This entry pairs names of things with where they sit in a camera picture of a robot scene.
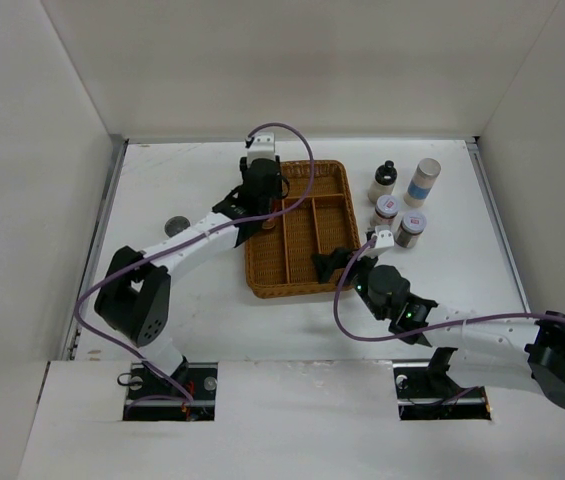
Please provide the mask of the black top salt grinder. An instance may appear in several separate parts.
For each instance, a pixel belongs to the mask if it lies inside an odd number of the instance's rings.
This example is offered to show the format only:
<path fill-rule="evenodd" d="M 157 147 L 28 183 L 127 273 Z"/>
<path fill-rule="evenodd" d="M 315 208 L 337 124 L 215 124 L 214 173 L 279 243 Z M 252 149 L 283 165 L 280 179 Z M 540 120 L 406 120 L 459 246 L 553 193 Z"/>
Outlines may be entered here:
<path fill-rule="evenodd" d="M 172 238 L 190 227 L 190 221 L 185 216 L 173 216 L 164 224 L 164 233 Z"/>

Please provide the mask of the red sauce bottle yellow cap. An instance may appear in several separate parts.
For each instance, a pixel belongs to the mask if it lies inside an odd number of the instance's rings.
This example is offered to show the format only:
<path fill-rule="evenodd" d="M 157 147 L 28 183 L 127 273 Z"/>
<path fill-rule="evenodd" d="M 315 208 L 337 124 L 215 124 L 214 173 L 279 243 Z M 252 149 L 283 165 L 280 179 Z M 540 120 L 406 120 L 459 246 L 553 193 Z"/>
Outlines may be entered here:
<path fill-rule="evenodd" d="M 261 225 L 261 228 L 264 231 L 269 231 L 272 230 L 276 227 L 277 225 L 277 217 L 272 214 L 269 218 L 267 218 Z"/>

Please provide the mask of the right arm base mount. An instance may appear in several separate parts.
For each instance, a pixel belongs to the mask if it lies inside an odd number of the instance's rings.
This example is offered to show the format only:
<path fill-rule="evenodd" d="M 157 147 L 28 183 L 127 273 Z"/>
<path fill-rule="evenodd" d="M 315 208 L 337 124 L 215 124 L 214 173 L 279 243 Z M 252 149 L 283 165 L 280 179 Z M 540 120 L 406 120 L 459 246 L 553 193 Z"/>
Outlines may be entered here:
<path fill-rule="evenodd" d="M 491 419 L 483 387 L 461 387 L 448 375 L 453 348 L 438 348 L 429 360 L 393 363 L 398 415 L 403 421 Z"/>

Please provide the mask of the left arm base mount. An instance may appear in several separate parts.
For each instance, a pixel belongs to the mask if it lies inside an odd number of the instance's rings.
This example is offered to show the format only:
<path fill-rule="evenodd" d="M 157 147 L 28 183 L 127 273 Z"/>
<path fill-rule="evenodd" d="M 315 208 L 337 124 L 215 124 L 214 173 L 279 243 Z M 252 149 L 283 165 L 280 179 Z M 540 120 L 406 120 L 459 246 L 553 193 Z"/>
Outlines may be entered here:
<path fill-rule="evenodd" d="M 121 373 L 117 384 L 125 389 L 123 421 L 130 422 L 207 422 L 215 419 L 218 391 L 218 364 L 191 363 L 181 386 L 192 397 L 187 403 L 183 394 L 143 364 L 132 364 Z"/>

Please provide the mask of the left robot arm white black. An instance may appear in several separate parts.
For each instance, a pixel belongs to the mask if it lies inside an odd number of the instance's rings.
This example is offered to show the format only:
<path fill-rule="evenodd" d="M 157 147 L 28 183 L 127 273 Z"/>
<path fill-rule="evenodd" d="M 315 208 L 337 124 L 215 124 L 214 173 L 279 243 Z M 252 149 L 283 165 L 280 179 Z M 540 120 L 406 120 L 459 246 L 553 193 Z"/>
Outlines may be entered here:
<path fill-rule="evenodd" d="M 186 359 L 166 332 L 171 285 L 215 255 L 236 248 L 262 230 L 259 217 L 273 212 L 288 194 L 277 154 L 270 158 L 240 159 L 242 184 L 235 187 L 196 224 L 153 247 L 117 250 L 108 275 L 145 260 L 162 250 L 185 246 L 125 273 L 100 288 L 94 311 L 113 330 L 130 341 L 157 369 L 152 386 L 168 399 L 186 387 Z"/>

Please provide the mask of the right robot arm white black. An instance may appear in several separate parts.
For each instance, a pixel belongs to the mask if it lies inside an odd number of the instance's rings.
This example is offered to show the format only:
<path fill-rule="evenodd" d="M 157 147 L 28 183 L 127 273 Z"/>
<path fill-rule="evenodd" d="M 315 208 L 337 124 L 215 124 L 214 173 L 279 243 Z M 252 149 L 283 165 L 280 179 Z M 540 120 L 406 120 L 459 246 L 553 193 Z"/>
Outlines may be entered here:
<path fill-rule="evenodd" d="M 500 313 L 476 316 L 423 298 L 393 266 L 368 255 L 337 248 L 314 254 L 319 282 L 342 272 L 337 286 L 350 286 L 373 318 L 388 324 L 387 335 L 340 331 L 357 342 L 402 341 L 433 349 L 426 384 L 445 396 L 458 387 L 494 386 L 544 396 L 565 410 L 565 315 L 560 312 Z"/>

